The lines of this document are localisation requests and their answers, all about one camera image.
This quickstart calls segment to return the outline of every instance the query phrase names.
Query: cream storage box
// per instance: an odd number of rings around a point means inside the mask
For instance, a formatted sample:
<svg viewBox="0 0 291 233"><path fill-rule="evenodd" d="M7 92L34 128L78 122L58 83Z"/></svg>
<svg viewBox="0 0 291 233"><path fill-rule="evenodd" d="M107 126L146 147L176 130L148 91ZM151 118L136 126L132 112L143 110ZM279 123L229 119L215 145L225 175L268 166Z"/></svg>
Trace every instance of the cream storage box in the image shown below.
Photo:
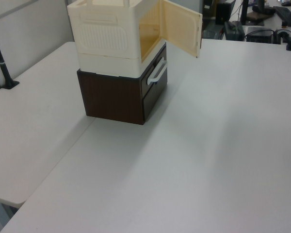
<svg viewBox="0 0 291 233"><path fill-rule="evenodd" d="M68 13L84 72L139 78L165 40L199 56L202 15L168 0L78 0Z"/></svg>

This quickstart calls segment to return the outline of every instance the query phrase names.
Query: open door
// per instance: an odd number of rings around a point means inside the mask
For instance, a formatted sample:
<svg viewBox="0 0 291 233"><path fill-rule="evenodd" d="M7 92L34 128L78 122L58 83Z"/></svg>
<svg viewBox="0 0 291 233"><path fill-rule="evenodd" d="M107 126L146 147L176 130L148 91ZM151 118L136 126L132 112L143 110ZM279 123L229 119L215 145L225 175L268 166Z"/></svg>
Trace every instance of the open door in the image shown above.
<svg viewBox="0 0 291 233"><path fill-rule="evenodd" d="M160 0L161 37L198 57L201 46L202 14L168 0Z"/></svg>

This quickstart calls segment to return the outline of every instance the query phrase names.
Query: dark brown drawer box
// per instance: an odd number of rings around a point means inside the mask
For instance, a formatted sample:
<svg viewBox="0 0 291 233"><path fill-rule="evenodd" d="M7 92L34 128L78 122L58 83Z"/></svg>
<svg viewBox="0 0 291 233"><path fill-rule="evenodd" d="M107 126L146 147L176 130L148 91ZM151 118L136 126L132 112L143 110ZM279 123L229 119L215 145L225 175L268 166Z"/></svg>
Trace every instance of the dark brown drawer box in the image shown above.
<svg viewBox="0 0 291 233"><path fill-rule="evenodd" d="M157 82L147 84L161 58L166 60L166 44L140 78L113 77L78 70L86 115L143 125L167 84L167 69Z"/></svg>

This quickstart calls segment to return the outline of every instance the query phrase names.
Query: white handle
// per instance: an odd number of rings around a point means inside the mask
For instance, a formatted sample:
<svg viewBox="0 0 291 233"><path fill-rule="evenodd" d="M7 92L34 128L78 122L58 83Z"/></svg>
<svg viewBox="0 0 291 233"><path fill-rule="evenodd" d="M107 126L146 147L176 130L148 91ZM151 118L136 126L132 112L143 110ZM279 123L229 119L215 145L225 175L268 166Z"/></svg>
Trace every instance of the white handle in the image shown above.
<svg viewBox="0 0 291 233"><path fill-rule="evenodd" d="M151 83L156 83L158 80L160 80L161 76L167 69L167 66L168 66L168 62L165 61L164 58L162 57L160 62L157 64L157 66L155 67L155 69L153 70L149 78L147 79L147 84L150 85Z"/></svg>

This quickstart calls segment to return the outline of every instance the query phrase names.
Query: table top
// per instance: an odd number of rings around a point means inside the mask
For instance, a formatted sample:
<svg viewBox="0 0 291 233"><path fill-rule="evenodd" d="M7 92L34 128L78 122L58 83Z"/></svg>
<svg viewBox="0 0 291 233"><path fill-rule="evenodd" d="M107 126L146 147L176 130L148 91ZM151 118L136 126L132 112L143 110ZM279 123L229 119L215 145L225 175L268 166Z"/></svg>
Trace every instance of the table top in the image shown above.
<svg viewBox="0 0 291 233"><path fill-rule="evenodd" d="M96 118L2 233L291 233L291 52L203 40L167 60L145 125Z"/></svg>
<svg viewBox="0 0 291 233"><path fill-rule="evenodd" d="M93 121L78 69L70 42L0 90L0 202L20 207Z"/></svg>

